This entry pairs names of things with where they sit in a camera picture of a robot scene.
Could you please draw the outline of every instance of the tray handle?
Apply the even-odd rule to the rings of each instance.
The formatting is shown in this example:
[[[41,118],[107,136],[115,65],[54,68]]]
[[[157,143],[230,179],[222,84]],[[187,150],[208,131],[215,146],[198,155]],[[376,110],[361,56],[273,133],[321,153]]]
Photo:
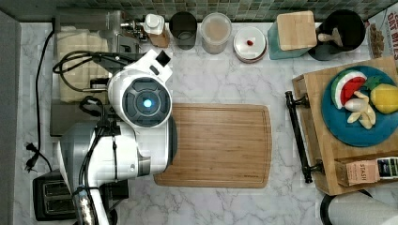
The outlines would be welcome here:
[[[305,183],[310,184],[313,182],[311,176],[312,172],[325,173],[322,160],[318,160],[315,165],[310,166],[308,164],[307,155],[305,154],[304,142],[301,137],[301,130],[299,126],[299,119],[296,113],[296,106],[302,105],[305,108],[310,108],[310,101],[307,94],[298,100],[293,99],[293,94],[291,91],[284,93],[286,96],[286,106],[289,109],[290,119],[292,121],[293,131],[295,133],[296,144],[298,145],[298,155],[301,161],[301,170],[304,174]]]

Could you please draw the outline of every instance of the black canister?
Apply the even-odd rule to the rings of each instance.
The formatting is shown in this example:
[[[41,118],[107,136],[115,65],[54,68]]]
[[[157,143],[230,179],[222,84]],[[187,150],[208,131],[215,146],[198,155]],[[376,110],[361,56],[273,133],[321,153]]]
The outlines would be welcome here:
[[[337,28],[341,36],[343,47],[338,46],[334,41],[317,41],[315,47],[308,53],[314,59],[327,61],[335,58],[338,53],[355,50],[365,38],[365,25],[360,16],[351,10],[342,9],[331,13],[325,21],[316,28],[316,35],[331,35],[333,29]]]
[[[197,21],[192,14],[186,11],[174,14],[169,27],[180,49],[189,50],[195,46]]]

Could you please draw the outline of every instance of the tile backsplash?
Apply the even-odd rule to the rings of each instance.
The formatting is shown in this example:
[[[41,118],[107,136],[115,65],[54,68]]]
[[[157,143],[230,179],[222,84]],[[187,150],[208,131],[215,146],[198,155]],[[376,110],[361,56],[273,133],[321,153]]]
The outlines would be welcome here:
[[[356,11],[368,19],[398,0],[58,0],[65,8],[117,8],[142,20],[148,13],[166,21],[179,11],[189,11],[198,21],[212,12],[227,15],[232,22],[273,22],[280,13],[311,10],[323,21],[336,9]]]

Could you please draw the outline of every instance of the toy fruit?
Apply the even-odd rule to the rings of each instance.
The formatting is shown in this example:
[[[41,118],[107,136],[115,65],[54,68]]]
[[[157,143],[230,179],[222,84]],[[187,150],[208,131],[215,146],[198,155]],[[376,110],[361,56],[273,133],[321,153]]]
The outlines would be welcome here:
[[[331,100],[337,109],[342,109],[355,91],[366,82],[366,76],[356,70],[348,69],[339,74],[331,84]]]
[[[369,105],[369,98],[359,91],[354,92],[354,95],[358,98],[349,99],[345,104],[345,108],[352,112],[347,123],[352,124],[359,119],[364,128],[372,128],[375,124],[375,111]]]
[[[398,87],[381,83],[371,91],[371,101],[384,114],[398,111]]]

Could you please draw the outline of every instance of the toy watermelon slice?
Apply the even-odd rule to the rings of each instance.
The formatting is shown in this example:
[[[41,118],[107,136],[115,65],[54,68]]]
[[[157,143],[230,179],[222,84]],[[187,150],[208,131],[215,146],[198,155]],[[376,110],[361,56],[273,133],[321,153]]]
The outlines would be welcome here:
[[[354,92],[363,86],[366,79],[363,73],[353,69],[340,73],[331,84],[331,100],[336,108],[342,109],[345,103],[354,95]]]

